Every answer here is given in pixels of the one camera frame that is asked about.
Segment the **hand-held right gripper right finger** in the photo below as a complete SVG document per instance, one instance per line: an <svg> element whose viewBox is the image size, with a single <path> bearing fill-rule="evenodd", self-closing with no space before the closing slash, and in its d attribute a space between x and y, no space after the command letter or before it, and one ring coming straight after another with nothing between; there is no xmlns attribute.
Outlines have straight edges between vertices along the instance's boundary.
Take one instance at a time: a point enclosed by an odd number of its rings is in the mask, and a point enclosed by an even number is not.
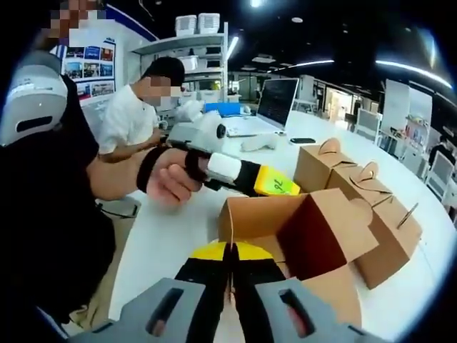
<svg viewBox="0 0 457 343"><path fill-rule="evenodd" d="M231 245L231 267L246 342L382 342L351 324L338 322L330 304L297 279L287 279L266 250Z"/></svg>

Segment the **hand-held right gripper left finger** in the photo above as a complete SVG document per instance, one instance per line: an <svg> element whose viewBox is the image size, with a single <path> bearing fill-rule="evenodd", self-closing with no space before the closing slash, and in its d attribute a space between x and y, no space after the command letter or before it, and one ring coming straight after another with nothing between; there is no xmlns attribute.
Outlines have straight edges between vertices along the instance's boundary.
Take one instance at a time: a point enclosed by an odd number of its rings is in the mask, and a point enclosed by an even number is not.
<svg viewBox="0 0 457 343"><path fill-rule="evenodd" d="M228 282L225 242L196 249L177 275L160 279L107 321L70 342L213 342Z"/></svg>

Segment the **person's left hand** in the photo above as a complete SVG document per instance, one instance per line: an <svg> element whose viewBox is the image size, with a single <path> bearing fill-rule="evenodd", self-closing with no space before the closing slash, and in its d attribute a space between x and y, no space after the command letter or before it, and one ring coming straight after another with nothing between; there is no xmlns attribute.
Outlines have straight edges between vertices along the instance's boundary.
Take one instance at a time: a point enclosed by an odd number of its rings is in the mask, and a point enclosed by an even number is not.
<svg viewBox="0 0 457 343"><path fill-rule="evenodd" d="M192 179L185 170L186 151L171 148L156 160L146 186L146 193L166 206L186 203L201 190L202 183Z"/></svg>

